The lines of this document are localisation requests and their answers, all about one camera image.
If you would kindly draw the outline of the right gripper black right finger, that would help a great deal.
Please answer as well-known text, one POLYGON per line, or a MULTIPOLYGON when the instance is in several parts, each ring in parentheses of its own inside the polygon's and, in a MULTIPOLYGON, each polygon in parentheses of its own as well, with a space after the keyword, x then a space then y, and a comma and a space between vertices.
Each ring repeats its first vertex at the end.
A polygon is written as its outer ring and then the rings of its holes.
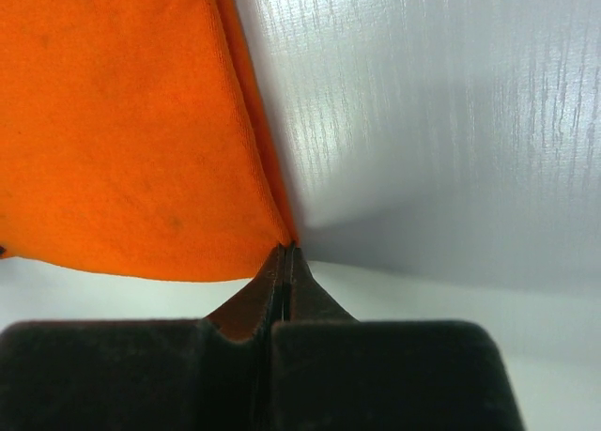
POLYGON ((283 321, 357 322, 316 281, 296 245, 285 248, 283 321))

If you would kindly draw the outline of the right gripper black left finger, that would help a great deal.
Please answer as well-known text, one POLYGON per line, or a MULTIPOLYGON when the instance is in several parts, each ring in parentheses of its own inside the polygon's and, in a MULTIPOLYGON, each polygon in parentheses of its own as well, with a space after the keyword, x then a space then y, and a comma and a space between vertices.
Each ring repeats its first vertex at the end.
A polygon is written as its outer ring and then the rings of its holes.
POLYGON ((274 248, 255 277, 233 297, 206 316, 232 342, 254 340, 282 316, 285 247, 274 248))

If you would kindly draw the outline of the orange t-shirt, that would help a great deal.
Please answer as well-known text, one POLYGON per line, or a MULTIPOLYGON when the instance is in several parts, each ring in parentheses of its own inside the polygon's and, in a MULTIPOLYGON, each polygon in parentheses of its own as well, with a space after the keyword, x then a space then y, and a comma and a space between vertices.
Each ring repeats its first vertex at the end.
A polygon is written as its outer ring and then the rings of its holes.
POLYGON ((1 0, 1 255, 248 278, 297 237, 235 0, 1 0))

